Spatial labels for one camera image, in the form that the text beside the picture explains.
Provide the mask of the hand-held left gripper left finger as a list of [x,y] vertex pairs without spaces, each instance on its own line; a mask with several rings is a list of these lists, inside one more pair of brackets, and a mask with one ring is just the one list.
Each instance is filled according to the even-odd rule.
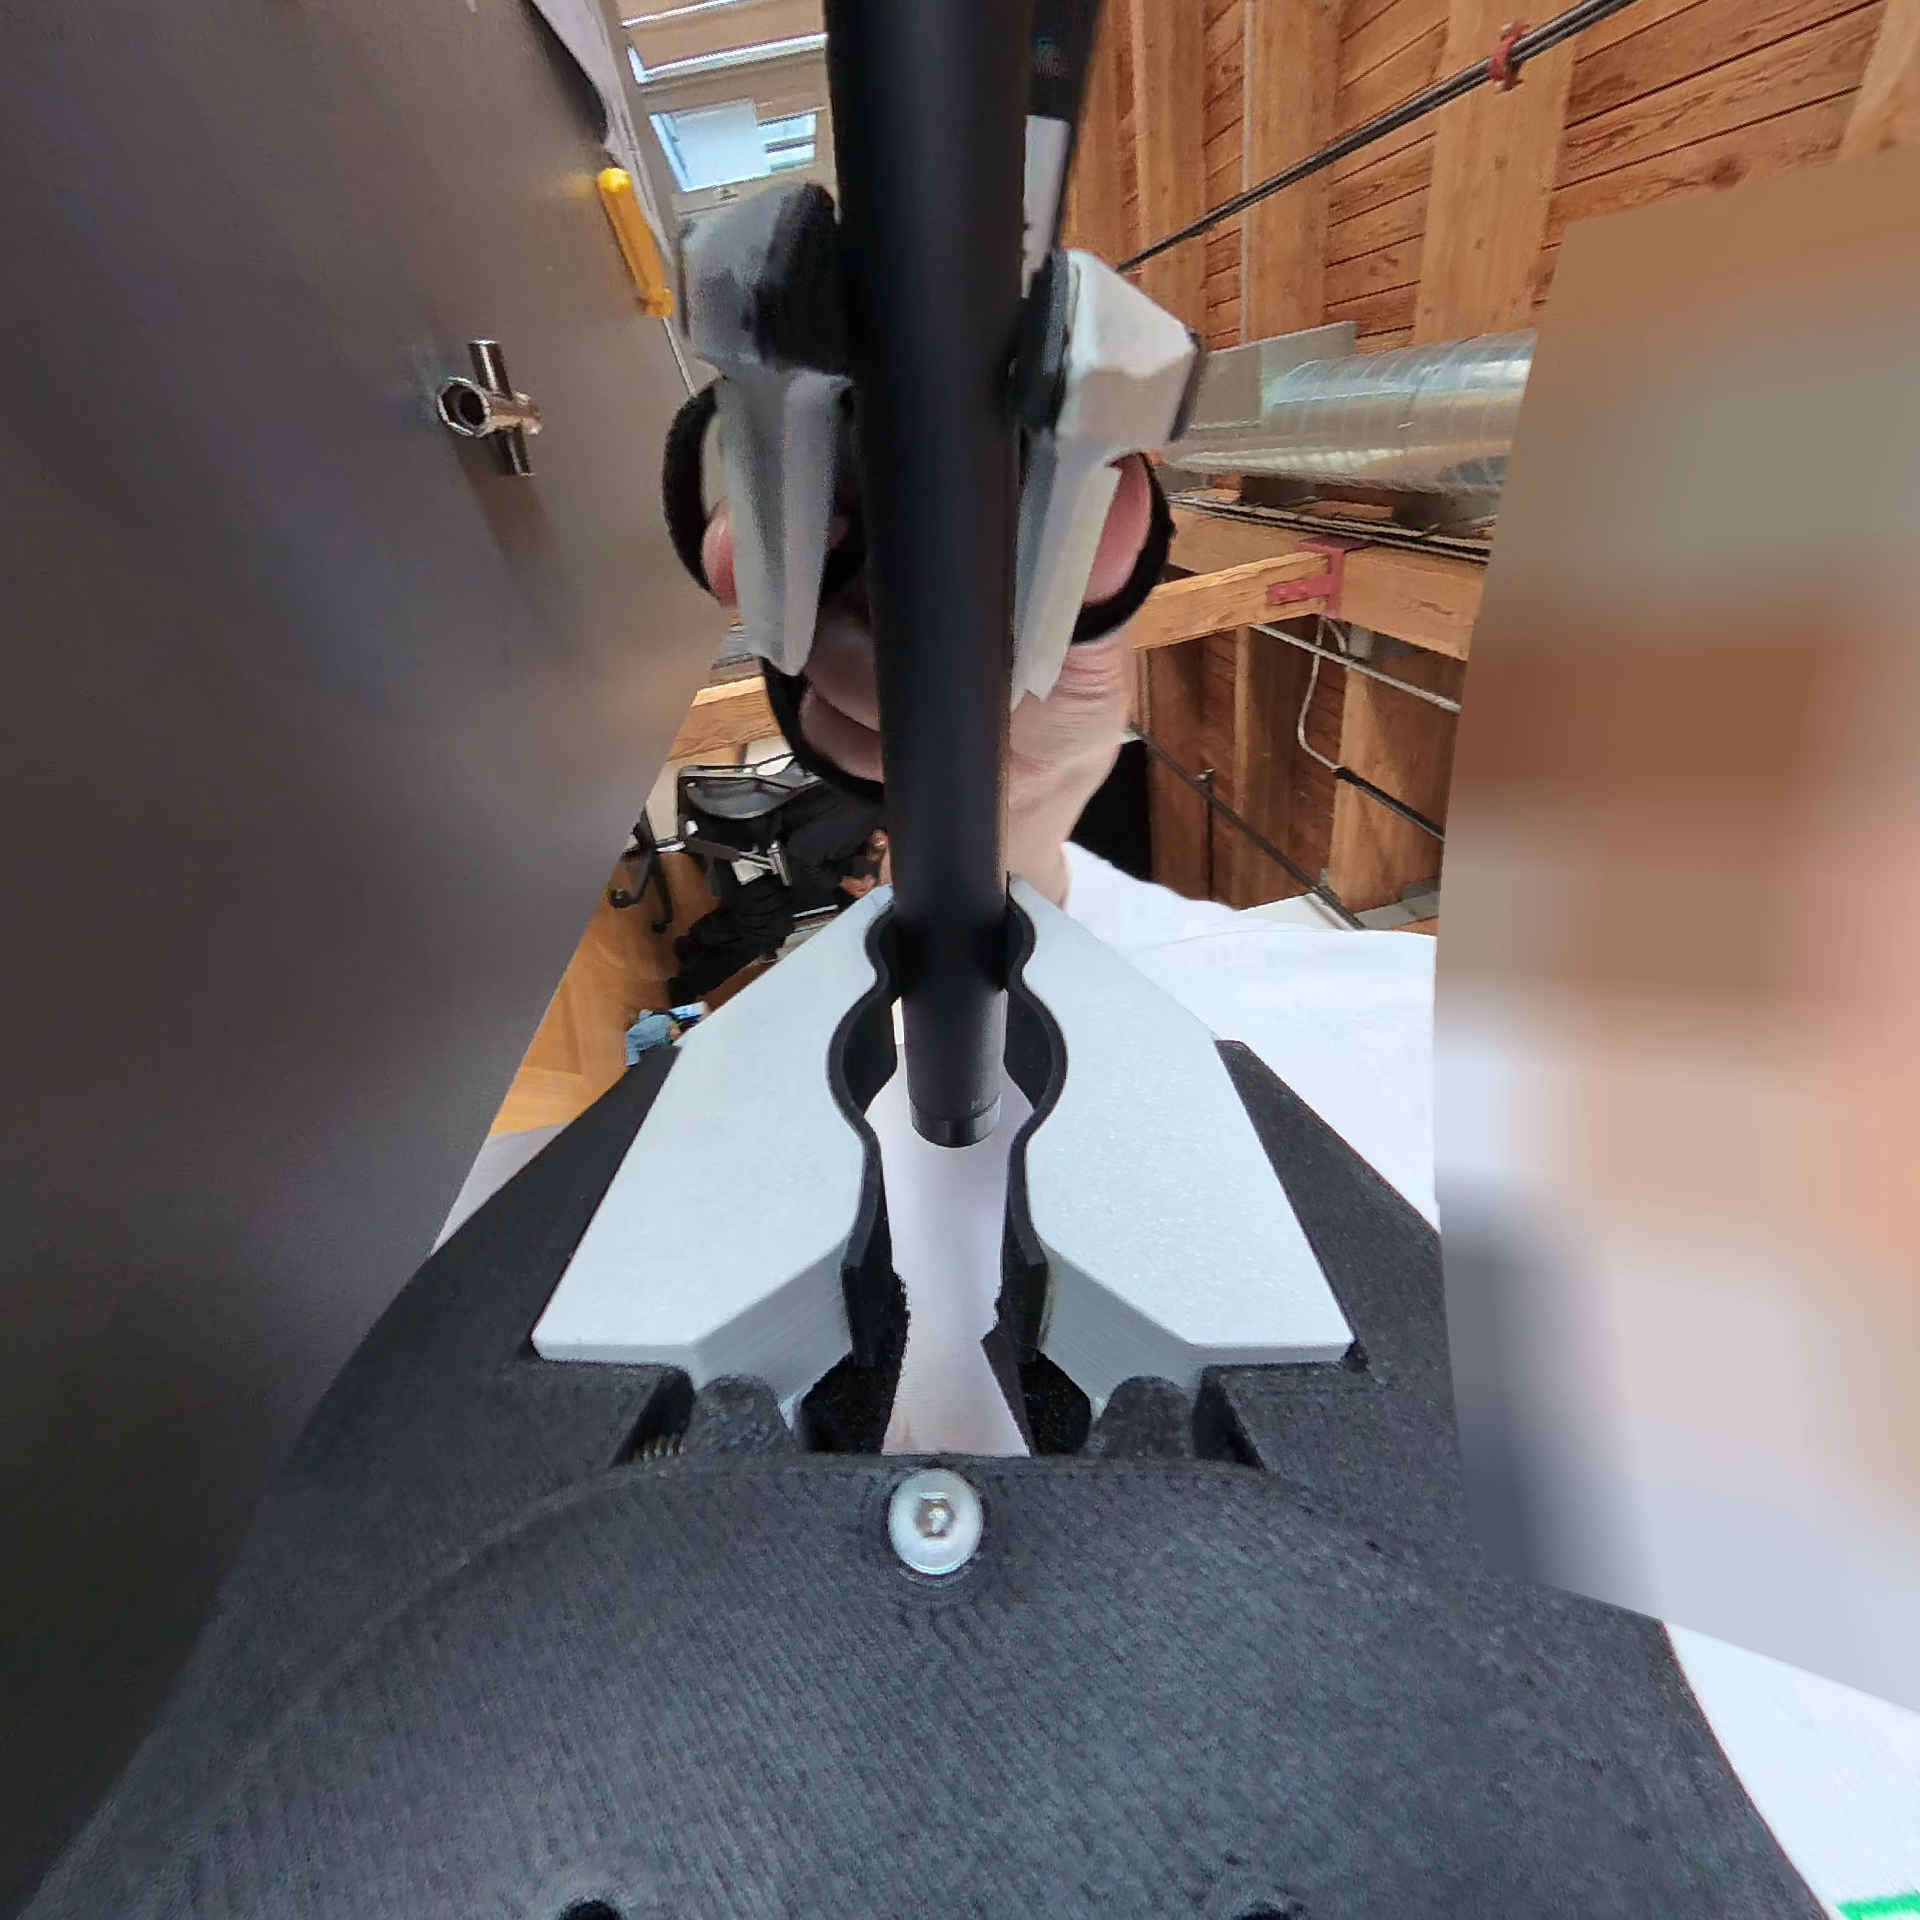
[[869,1106],[896,1076],[892,892],[699,1024],[544,1318],[544,1361],[765,1383],[801,1426],[886,1426],[904,1355]]

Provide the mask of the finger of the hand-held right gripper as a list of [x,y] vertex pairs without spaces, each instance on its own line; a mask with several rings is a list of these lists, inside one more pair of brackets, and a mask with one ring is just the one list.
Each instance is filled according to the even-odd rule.
[[1116,462],[1181,431],[1200,360],[1196,335],[1107,264],[1078,249],[1039,264],[1012,383],[1024,433],[1014,705],[1052,694],[1117,490]]
[[821,185],[716,209],[679,240],[679,332],[716,372],[736,610],[799,676],[817,627],[849,383],[840,231]]

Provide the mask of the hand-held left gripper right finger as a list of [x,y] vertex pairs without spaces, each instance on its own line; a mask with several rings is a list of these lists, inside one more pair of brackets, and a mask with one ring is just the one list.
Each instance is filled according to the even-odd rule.
[[1340,1363],[1353,1334],[1209,1028],[1014,881],[996,1324],[1020,1426],[1088,1426],[1133,1378]]

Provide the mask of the black electric screwdriver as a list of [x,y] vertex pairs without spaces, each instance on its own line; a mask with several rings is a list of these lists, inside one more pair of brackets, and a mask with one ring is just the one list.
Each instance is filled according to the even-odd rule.
[[971,1146],[1000,1105],[1029,6],[832,3],[825,34],[904,1087]]

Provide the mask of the person's right hand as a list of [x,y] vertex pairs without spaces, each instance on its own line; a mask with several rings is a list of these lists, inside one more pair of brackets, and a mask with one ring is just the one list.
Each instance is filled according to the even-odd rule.
[[[1012,711],[1006,761],[1004,842],[1011,873],[1065,906],[1065,842],[1119,752],[1132,674],[1123,623],[1158,578],[1166,502],[1144,455],[1113,465],[1117,487],[1088,576],[1083,612],[1093,639],[1078,640],[1043,700]],[[799,734],[845,777],[879,782],[879,710],[873,630],[863,590],[845,587],[821,606],[801,671]]]

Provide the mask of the black tension rod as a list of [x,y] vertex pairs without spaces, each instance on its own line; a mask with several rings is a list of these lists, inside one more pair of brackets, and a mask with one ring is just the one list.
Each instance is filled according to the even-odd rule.
[[1517,24],[1512,28],[1501,31],[1501,34],[1493,41],[1484,60],[1468,64],[1456,73],[1447,76],[1445,81],[1438,81],[1406,97],[1401,104],[1380,111],[1379,114],[1365,120],[1348,132],[1333,138],[1319,152],[1293,161],[1273,176],[1252,183],[1239,195],[1209,209],[1197,220],[1166,233],[1147,247],[1141,247],[1139,251],[1117,264],[1117,272],[1139,272],[1144,264],[1190,242],[1193,239],[1209,233],[1212,228],[1230,220],[1241,217],[1241,212],[1249,210],[1252,207],[1269,201],[1311,176],[1324,174],[1340,161],[1361,153],[1365,148],[1372,148],[1373,145],[1391,138],[1395,132],[1417,126],[1429,114],[1439,113],[1441,107],[1475,95],[1477,90],[1512,90],[1519,83],[1519,71],[1525,68],[1525,64],[1545,58],[1552,49],[1569,41],[1577,34],[1583,34],[1585,31],[1630,8],[1631,3],[1575,3],[1566,12],[1547,19],[1539,28],[1525,28]]

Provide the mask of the metal cross wrench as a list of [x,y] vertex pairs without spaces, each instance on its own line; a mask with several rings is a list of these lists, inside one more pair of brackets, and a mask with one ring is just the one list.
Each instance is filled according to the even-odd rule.
[[469,441],[487,441],[502,474],[532,476],[528,441],[544,422],[531,395],[513,392],[497,340],[469,344],[470,372],[448,375],[436,392],[438,418]]

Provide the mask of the wooden beam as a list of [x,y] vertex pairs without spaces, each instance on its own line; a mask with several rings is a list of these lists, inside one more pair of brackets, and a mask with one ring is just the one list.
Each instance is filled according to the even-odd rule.
[[[1124,632],[1139,652],[1324,616],[1429,654],[1453,662],[1470,657],[1485,578],[1484,556],[1391,545],[1379,521],[1291,524],[1207,512],[1200,503],[1175,503],[1172,527],[1169,576],[1147,594]],[[1305,540],[1327,537],[1353,542],[1342,571],[1340,616],[1285,616],[1291,608],[1269,608],[1265,587],[1299,567],[1285,556]]]

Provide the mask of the black office chair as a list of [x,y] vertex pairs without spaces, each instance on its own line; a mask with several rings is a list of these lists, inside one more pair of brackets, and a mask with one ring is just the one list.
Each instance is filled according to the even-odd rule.
[[879,804],[789,754],[687,766],[675,799],[677,836],[659,843],[651,826],[637,822],[607,889],[612,908],[641,906],[659,892],[654,931],[665,932],[675,916],[665,856],[684,852],[699,870],[711,902],[675,943],[667,1007],[705,1001],[743,971],[776,960],[799,929],[845,912],[879,881]]

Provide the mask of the long round metal duct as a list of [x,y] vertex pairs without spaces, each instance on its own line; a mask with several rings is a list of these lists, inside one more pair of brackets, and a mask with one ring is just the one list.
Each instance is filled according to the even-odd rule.
[[1539,335],[1356,353],[1350,322],[1212,353],[1163,459],[1497,510]]

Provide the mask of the yellow handled screwdriver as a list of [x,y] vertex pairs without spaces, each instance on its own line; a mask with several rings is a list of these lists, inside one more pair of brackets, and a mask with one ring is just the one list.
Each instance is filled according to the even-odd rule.
[[593,187],[607,215],[614,247],[627,264],[639,311],[654,321],[671,321],[677,311],[675,283],[636,179],[627,169],[607,164],[596,174]]

